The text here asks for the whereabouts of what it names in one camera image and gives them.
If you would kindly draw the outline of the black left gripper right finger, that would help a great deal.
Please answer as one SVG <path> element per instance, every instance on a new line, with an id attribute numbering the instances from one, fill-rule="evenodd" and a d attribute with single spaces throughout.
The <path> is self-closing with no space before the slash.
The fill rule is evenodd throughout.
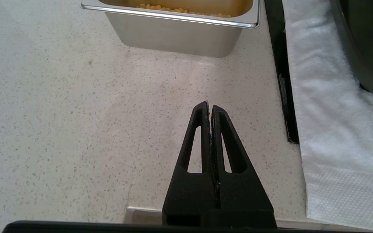
<path id="1" fill-rule="evenodd" d="M 216 177 L 216 225 L 276 225 L 274 208 L 228 113 L 214 105 L 212 158 Z"/>

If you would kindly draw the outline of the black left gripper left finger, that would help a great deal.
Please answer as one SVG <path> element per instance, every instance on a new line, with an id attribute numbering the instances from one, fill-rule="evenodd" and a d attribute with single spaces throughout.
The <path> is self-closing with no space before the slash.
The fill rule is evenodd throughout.
<path id="1" fill-rule="evenodd" d="M 188 171 L 195 132 L 201 128 L 201 172 Z M 163 225 L 201 225 L 203 215 L 217 207 L 211 154 L 209 105 L 196 105 L 185 133 L 162 208 Z"/>

